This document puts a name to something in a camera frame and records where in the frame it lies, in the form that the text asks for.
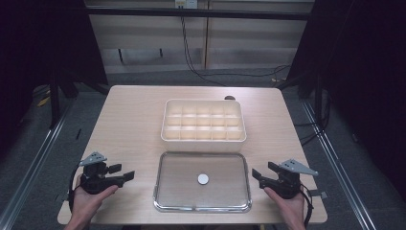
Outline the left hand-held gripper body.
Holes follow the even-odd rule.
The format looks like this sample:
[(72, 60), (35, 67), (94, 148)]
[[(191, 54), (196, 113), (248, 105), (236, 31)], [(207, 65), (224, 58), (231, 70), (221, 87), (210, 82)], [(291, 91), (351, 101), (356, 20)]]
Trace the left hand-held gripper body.
[(88, 194), (96, 195), (110, 186), (116, 185), (122, 188), (124, 185), (123, 175), (106, 176), (109, 173), (109, 167), (105, 163), (106, 160), (105, 156), (95, 151), (79, 162), (79, 166), (83, 167), (80, 186)]

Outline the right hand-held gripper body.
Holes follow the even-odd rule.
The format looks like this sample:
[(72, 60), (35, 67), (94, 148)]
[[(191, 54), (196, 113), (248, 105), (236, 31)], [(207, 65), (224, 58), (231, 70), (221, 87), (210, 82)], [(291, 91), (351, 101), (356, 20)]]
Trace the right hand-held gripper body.
[(286, 160), (278, 165), (282, 171), (277, 173), (278, 178), (272, 179), (263, 176), (263, 182), (259, 184), (261, 189), (265, 187), (274, 190), (284, 199), (293, 198), (301, 190), (301, 174), (317, 176), (319, 173), (296, 161), (295, 159)]

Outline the person's right hand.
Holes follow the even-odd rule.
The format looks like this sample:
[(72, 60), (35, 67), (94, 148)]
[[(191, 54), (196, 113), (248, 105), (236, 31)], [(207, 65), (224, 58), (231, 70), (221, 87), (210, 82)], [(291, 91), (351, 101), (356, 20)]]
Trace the person's right hand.
[(296, 195), (290, 199), (281, 198), (274, 190), (265, 187), (263, 189), (267, 195), (277, 204), (286, 223), (296, 224), (304, 222), (304, 198), (302, 195)]

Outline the person's left hand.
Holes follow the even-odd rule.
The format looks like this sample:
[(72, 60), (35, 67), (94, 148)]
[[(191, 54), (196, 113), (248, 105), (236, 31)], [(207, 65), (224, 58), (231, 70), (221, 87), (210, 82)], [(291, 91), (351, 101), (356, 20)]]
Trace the person's left hand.
[(119, 187), (116, 185), (110, 186), (104, 191), (96, 195), (90, 195), (85, 192), (80, 184), (80, 177), (77, 178), (77, 188), (75, 189), (74, 204), (71, 220), (78, 223), (87, 223), (96, 215), (98, 209), (102, 206), (102, 202), (109, 196), (115, 194)]

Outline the shiny metal tray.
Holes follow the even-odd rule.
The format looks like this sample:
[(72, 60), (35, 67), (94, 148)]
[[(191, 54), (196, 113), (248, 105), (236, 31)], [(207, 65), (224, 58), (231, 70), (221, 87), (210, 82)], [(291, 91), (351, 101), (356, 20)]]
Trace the shiny metal tray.
[[(206, 185), (197, 182), (202, 173)], [(240, 153), (165, 152), (153, 204), (161, 212), (245, 213), (252, 207), (246, 160)]]

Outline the white divided storage box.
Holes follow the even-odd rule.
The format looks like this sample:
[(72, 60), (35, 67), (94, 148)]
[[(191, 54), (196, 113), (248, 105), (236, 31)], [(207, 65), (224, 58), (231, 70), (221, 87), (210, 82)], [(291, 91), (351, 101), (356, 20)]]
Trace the white divided storage box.
[(234, 100), (168, 100), (161, 138), (169, 151), (238, 152), (246, 138)]

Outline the black metal stand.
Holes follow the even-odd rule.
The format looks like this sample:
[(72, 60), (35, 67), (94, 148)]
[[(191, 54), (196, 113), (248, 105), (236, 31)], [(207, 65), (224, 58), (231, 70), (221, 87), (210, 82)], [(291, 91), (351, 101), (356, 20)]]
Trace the black metal stand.
[(322, 98), (323, 98), (323, 86), (321, 75), (317, 76), (315, 87), (315, 103), (314, 112), (316, 123), (319, 125), (322, 123)]
[(50, 128), (54, 128), (60, 119), (59, 85), (56, 72), (54, 72), (50, 78), (50, 99), (52, 109)]

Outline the dark curtain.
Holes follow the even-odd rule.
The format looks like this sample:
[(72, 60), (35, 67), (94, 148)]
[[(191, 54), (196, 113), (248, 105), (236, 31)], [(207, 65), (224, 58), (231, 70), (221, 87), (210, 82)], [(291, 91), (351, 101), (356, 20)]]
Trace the dark curtain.
[(406, 0), (315, 0), (288, 79), (330, 93), (406, 202)]
[(74, 12), (84, 0), (0, 0), (0, 157), (15, 142), (34, 90), (75, 84), (106, 94), (108, 84), (90, 17)]

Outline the metal floor rail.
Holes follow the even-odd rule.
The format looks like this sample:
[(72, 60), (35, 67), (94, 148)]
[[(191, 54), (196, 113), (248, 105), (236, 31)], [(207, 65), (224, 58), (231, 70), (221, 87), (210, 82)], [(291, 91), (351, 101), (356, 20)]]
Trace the metal floor rail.
[(302, 102), (302, 105), (307, 119), (309, 120), (312, 128), (314, 129), (316, 137), (318, 138), (318, 142), (324, 150), (327, 160), (332, 167), (362, 230), (377, 230), (367, 207), (362, 201), (360, 195), (355, 190), (347, 171), (345, 170), (335, 148), (327, 136), (327, 133), (316, 124), (315, 111), (310, 102), (304, 101)]
[(57, 119), (56, 123), (47, 132), (47, 135), (42, 142), (39, 150), (36, 152), (36, 156), (26, 170), (24, 177), (18, 184), (17, 190), (8, 202), (4, 212), (0, 216), (0, 230), (11, 230), (15, 220), (17, 219), (37, 177), (42, 169), (46, 159), (48, 158), (53, 145), (61, 132), (66, 117), (69, 114), (73, 103), (69, 103)]

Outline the black horizontal frame bar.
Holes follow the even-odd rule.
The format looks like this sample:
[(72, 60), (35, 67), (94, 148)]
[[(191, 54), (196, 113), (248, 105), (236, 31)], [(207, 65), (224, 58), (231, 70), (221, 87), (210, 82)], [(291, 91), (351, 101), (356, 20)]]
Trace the black horizontal frame bar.
[(190, 9), (141, 9), (141, 8), (86, 8), (88, 14), (102, 15), (142, 15), (142, 16), (179, 16), (203, 18), (237, 18), (237, 19), (275, 19), (275, 20), (301, 20), (311, 17), (304, 12), (274, 12), (274, 11), (221, 11), (221, 10), (190, 10)]

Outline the white wall socket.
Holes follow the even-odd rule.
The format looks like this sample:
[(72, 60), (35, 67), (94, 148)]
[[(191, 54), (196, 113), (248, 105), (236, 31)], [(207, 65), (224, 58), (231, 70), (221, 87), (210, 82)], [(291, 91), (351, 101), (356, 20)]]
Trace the white wall socket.
[(174, 5), (176, 9), (198, 9), (197, 0), (174, 0)]

